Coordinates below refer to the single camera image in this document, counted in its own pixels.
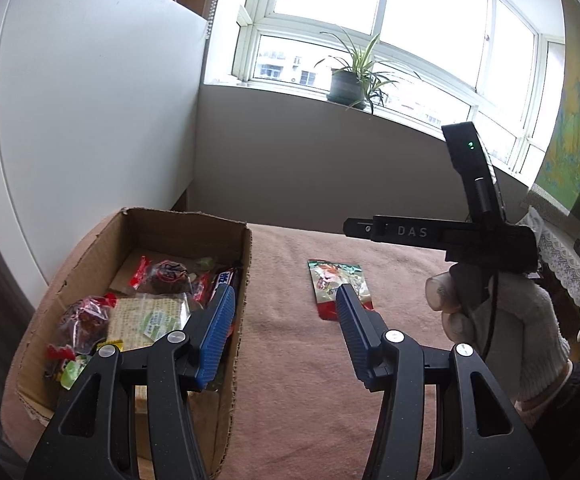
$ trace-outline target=white glove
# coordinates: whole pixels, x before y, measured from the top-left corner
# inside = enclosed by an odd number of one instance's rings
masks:
[[[490,280],[492,297],[492,280]],[[488,335],[490,299],[470,317],[461,311],[448,272],[426,282],[430,308],[441,311],[444,332],[482,353]],[[536,397],[550,386],[568,362],[570,345],[561,336],[548,293],[519,274],[499,273],[497,317],[485,360],[512,402]]]

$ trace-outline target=blue gripper pad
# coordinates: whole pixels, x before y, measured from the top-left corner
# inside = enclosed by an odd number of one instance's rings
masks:
[[[383,361],[381,336],[387,330],[384,320],[379,313],[362,307],[355,289],[349,283],[337,289],[335,305],[356,378],[371,391],[383,389],[386,370],[380,365]]]
[[[199,346],[199,365],[196,383],[204,390],[214,379],[219,359],[224,351],[225,340],[228,337],[230,324],[234,319],[235,298],[234,289],[230,285],[220,285],[212,298],[208,309],[215,308],[206,334]]]

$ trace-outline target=black cable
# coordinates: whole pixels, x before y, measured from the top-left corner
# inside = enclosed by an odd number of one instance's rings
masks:
[[[486,357],[488,357],[488,352],[490,352],[490,345],[492,344],[492,336],[494,335],[494,323],[497,319],[497,296],[499,293],[499,271],[495,270],[492,277],[492,301],[490,309],[490,325],[488,326],[488,338],[486,339],[486,344],[483,347],[483,352],[481,352],[481,359],[485,362]]]

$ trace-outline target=flower pot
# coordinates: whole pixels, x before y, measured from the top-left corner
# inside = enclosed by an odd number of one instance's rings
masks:
[[[363,110],[366,108],[366,100],[361,81],[353,72],[347,70],[332,69],[332,83],[327,95],[328,101],[350,106]]]

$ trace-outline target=spider plant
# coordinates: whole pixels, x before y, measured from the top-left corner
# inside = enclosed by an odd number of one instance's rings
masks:
[[[372,37],[370,43],[368,43],[368,46],[365,48],[360,48],[355,46],[355,43],[352,41],[352,38],[350,38],[350,35],[345,31],[345,29],[342,28],[341,30],[346,35],[350,44],[346,44],[345,41],[343,41],[339,36],[333,34],[332,32],[322,31],[321,34],[327,34],[336,38],[336,40],[342,44],[343,48],[346,49],[346,52],[350,54],[352,62],[348,62],[339,56],[326,56],[315,63],[315,66],[317,66],[319,63],[322,63],[327,58],[331,58],[341,63],[341,68],[337,70],[333,69],[333,75],[335,75],[337,72],[351,72],[355,74],[356,79],[359,81],[361,86],[364,98],[353,102],[349,106],[353,107],[357,104],[368,102],[370,104],[370,110],[374,114],[374,104],[385,106],[384,99],[386,94],[382,90],[382,86],[390,83],[396,84],[398,81],[390,79],[388,76],[386,76],[386,74],[391,72],[374,72],[371,70],[372,65],[374,65],[374,60],[372,59],[372,50],[379,41],[378,34]]]

